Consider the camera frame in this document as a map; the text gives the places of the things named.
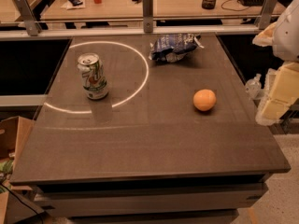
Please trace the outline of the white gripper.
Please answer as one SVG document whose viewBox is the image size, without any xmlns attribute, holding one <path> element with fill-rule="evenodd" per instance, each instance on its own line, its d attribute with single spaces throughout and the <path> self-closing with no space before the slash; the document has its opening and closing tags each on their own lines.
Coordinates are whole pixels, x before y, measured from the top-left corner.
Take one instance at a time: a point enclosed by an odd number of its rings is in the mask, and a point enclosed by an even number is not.
<svg viewBox="0 0 299 224">
<path fill-rule="evenodd" d="M 299 98 L 299 0 L 292 0 L 277 22 L 269 24 L 258 33 L 252 43 L 260 47 L 273 47 L 273 53 L 285 62 L 277 71 L 266 75 L 263 98 L 255 120 L 270 126 Z"/>
</svg>

